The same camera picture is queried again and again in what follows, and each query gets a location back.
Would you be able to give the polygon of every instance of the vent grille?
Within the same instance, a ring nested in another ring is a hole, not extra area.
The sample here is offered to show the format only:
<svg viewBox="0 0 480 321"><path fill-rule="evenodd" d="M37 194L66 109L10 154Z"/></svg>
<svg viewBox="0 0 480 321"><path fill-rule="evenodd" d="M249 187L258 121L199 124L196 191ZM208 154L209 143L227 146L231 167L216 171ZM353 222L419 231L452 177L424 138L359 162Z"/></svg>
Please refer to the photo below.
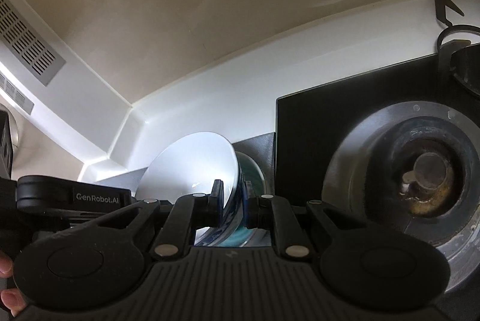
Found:
<svg viewBox="0 0 480 321"><path fill-rule="evenodd" d="M0 73L0 88L3 89L28 115L32 113L33 102L20 92L20 90L17 89L17 87L15 87L2 73Z"/></svg>
<svg viewBox="0 0 480 321"><path fill-rule="evenodd" d="M7 0L0 0L0 39L45 86L65 64Z"/></svg>

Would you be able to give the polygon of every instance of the round black knob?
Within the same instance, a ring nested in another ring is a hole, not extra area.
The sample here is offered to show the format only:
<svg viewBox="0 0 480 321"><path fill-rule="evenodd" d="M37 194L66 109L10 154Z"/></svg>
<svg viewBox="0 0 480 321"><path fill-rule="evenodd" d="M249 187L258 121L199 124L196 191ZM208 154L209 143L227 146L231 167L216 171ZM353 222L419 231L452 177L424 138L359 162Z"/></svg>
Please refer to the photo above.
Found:
<svg viewBox="0 0 480 321"><path fill-rule="evenodd" d="M369 274L383 279L405 278L415 271L417 265L411 254L392 247L366 251L361 264Z"/></svg>
<svg viewBox="0 0 480 321"><path fill-rule="evenodd" d="M103 256L87 247L67 247L54 252L48 262L50 271L61 278L82 278L95 273L103 264Z"/></svg>

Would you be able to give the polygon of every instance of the metal screw head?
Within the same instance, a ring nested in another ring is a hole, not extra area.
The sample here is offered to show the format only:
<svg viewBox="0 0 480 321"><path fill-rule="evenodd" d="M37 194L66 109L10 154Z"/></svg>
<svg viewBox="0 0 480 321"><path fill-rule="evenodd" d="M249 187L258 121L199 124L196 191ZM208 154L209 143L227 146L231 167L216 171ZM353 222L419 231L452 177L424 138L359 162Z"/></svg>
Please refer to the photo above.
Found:
<svg viewBox="0 0 480 321"><path fill-rule="evenodd" d="M413 165L415 180L426 190L440 187L447 176L447 166L442 156L428 152L421 154Z"/></svg>
<svg viewBox="0 0 480 321"><path fill-rule="evenodd" d="M160 244L155 247L155 253L159 256L173 256L179 249L173 244Z"/></svg>
<svg viewBox="0 0 480 321"><path fill-rule="evenodd" d="M290 257L302 258L308 256L310 251L303 245L290 245L287 249L285 249L285 253Z"/></svg>

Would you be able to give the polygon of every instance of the white plastic surface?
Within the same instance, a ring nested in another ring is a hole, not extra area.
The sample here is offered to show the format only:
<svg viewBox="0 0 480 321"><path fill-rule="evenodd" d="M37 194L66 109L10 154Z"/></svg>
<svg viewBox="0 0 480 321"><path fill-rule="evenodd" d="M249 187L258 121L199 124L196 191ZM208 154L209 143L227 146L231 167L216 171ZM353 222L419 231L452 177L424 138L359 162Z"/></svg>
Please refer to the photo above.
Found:
<svg viewBox="0 0 480 321"><path fill-rule="evenodd" d="M81 161L104 160L131 106L86 65L25 0L9 1L66 60L45 87L0 42L0 69L34 102L31 115L19 111Z"/></svg>
<svg viewBox="0 0 480 321"><path fill-rule="evenodd" d="M454 24L480 25L480 0L453 1L465 13L447 11ZM304 25L135 103L132 114L145 123L134 146L121 136L116 149L130 145L123 165L133 170L190 133L213 131L233 143L272 132L278 97L435 53L443 28L434 0L390 0Z"/></svg>
<svg viewBox="0 0 480 321"><path fill-rule="evenodd" d="M223 181L224 205L235 190L239 164L232 145L221 135L202 132L174 142L153 160L135 197L171 203L183 195L210 194L215 179Z"/></svg>

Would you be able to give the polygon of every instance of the human hand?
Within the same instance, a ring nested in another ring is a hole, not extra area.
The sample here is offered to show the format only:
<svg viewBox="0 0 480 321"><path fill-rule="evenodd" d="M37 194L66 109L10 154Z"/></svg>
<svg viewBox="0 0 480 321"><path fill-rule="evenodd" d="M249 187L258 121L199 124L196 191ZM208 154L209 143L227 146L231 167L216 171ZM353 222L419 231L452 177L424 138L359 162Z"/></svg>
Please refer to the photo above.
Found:
<svg viewBox="0 0 480 321"><path fill-rule="evenodd" d="M10 258L0 251L0 278L10 278L12 276L14 264ZM3 304L8 307L14 317L18 315L26 306L25 301L16 288L3 290L0 294Z"/></svg>

